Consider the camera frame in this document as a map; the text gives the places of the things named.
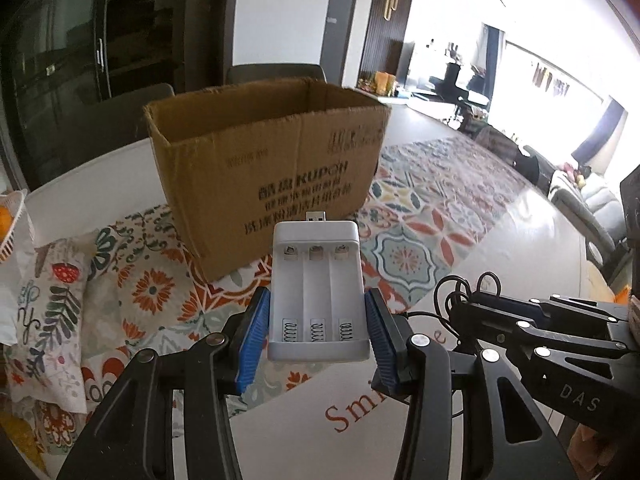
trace red mushroom print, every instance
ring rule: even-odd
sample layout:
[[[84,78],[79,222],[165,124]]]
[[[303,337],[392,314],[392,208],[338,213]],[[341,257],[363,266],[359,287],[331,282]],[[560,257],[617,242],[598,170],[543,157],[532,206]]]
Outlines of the red mushroom print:
[[[56,278],[63,283],[73,283],[80,276],[80,270],[71,264],[53,264],[51,269]]]

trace white basket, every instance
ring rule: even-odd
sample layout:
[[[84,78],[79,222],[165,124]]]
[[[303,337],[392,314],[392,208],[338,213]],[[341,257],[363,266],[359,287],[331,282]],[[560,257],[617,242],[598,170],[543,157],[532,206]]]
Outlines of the white basket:
[[[26,196],[26,191],[12,191],[8,195],[0,195],[0,205],[3,205],[5,208],[9,210],[11,216],[14,217],[14,220],[11,222],[11,228],[9,232],[6,234],[4,239],[2,240],[2,244],[0,245],[0,265],[8,260],[9,256],[14,252],[14,231],[15,226],[18,223],[18,219],[21,215],[26,212],[24,207],[24,197]],[[31,219],[29,215],[26,218],[29,224],[29,234],[31,235],[31,239],[33,240],[33,224],[31,223]]]

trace cardboard box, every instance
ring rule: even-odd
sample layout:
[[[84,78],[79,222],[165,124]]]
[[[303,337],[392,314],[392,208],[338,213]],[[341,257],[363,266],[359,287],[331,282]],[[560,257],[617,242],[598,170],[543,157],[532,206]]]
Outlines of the cardboard box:
[[[210,88],[149,104],[180,237],[207,280],[267,254],[307,211],[345,218],[369,191],[390,108],[311,79]]]

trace black office chair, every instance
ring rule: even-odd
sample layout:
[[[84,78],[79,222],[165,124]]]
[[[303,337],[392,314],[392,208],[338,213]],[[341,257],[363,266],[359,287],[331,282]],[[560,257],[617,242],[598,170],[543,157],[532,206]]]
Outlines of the black office chair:
[[[226,72],[226,84],[249,83],[283,77],[310,77],[326,81],[320,65],[307,63],[252,63],[232,66]]]

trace brown slatted wall panel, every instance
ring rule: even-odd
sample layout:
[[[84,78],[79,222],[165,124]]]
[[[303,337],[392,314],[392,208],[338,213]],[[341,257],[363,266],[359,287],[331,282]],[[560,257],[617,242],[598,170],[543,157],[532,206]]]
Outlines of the brown slatted wall panel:
[[[395,74],[398,70],[411,0],[399,0],[398,10],[389,21],[384,19],[385,3],[386,0],[372,0],[360,63],[360,72],[367,75],[376,71]]]

